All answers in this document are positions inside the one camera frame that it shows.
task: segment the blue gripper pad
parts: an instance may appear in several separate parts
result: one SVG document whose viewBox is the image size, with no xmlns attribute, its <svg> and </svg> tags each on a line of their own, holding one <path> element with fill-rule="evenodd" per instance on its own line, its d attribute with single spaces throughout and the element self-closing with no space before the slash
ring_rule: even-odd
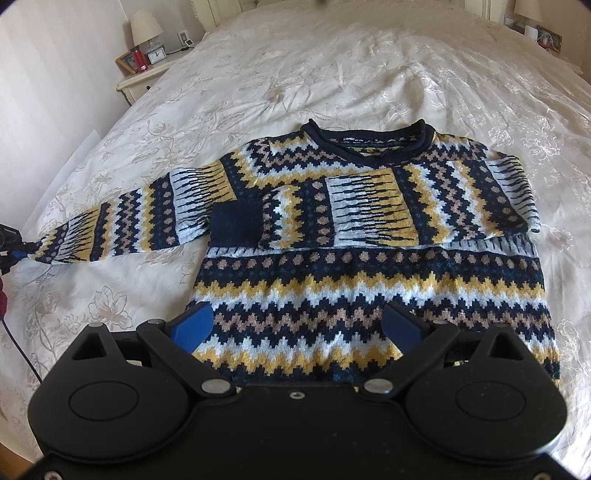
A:
<svg viewBox="0 0 591 480">
<path fill-rule="evenodd" d="M 213 309 L 209 303 L 203 301 L 168 322 L 164 332 L 180 348 L 193 353 L 212 329 Z"/>
</svg>

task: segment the lampshade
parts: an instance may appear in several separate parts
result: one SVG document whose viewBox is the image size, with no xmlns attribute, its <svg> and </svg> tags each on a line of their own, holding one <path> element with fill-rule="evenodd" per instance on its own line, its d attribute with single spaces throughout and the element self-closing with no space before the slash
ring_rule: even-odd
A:
<svg viewBox="0 0 591 480">
<path fill-rule="evenodd" d="M 542 21 L 540 0 L 516 0 L 514 12 L 522 17 L 531 18 L 536 22 Z"/>
<path fill-rule="evenodd" d="M 131 15 L 129 22 L 131 23 L 131 34 L 134 36 L 134 45 L 136 46 L 163 32 L 154 16 L 146 10 L 139 10 Z"/>
</svg>

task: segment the wall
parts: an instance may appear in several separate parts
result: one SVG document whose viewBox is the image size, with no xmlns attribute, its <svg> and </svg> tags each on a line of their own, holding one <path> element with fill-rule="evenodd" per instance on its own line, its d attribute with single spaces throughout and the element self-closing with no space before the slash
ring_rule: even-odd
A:
<svg viewBox="0 0 591 480">
<path fill-rule="evenodd" d="M 581 66 L 587 44 L 589 11 L 579 0 L 540 0 L 542 27 L 562 35 L 561 53 L 571 63 Z M 513 11 L 515 0 L 509 0 L 507 11 Z"/>
<path fill-rule="evenodd" d="M 587 12 L 587 39 L 583 49 L 583 78 L 591 83 L 591 11 Z"/>
<path fill-rule="evenodd" d="M 194 42 L 200 41 L 205 33 L 193 14 L 190 0 L 121 0 L 121 5 L 128 18 L 138 10 L 152 12 L 164 30 L 159 38 L 168 51 L 180 48 L 177 32 L 181 30 L 187 30 Z"/>
<path fill-rule="evenodd" d="M 21 228 L 80 143 L 127 110 L 119 0 L 18 0 L 0 17 L 0 223 Z"/>
</svg>

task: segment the headboard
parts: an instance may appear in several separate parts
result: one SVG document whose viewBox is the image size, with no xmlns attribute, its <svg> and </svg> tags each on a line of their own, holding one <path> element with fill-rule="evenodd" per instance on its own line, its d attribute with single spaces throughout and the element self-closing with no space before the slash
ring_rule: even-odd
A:
<svg viewBox="0 0 591 480">
<path fill-rule="evenodd" d="M 240 15 L 247 10 L 253 10 L 263 5 L 274 4 L 282 0 L 191 0 L 195 16 L 203 25 L 206 32 L 211 32 L 220 26 L 223 20 Z M 500 21 L 508 0 L 440 0 L 465 8 L 473 14 L 492 20 Z"/>
<path fill-rule="evenodd" d="M 220 26 L 223 20 L 240 15 L 263 5 L 274 4 L 282 0 L 191 0 L 195 16 L 206 32 Z"/>
</svg>

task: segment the white duvet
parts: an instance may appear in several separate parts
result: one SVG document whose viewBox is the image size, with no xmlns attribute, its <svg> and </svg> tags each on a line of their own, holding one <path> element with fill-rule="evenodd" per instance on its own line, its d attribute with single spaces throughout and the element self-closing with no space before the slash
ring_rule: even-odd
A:
<svg viewBox="0 0 591 480">
<path fill-rule="evenodd" d="M 591 87 L 534 42 L 430 0 L 280 2 L 205 38 L 113 127 L 28 240 L 177 166 L 297 129 L 400 128 L 424 118 L 520 156 L 544 224 L 537 242 L 562 352 L 569 423 L 554 456 L 591 473 Z M 206 240 L 93 264 L 22 261 L 7 321 L 45 375 L 85 324 L 133 329 L 187 303 Z M 36 380 L 0 329 L 0 408 L 30 455 Z"/>
</svg>

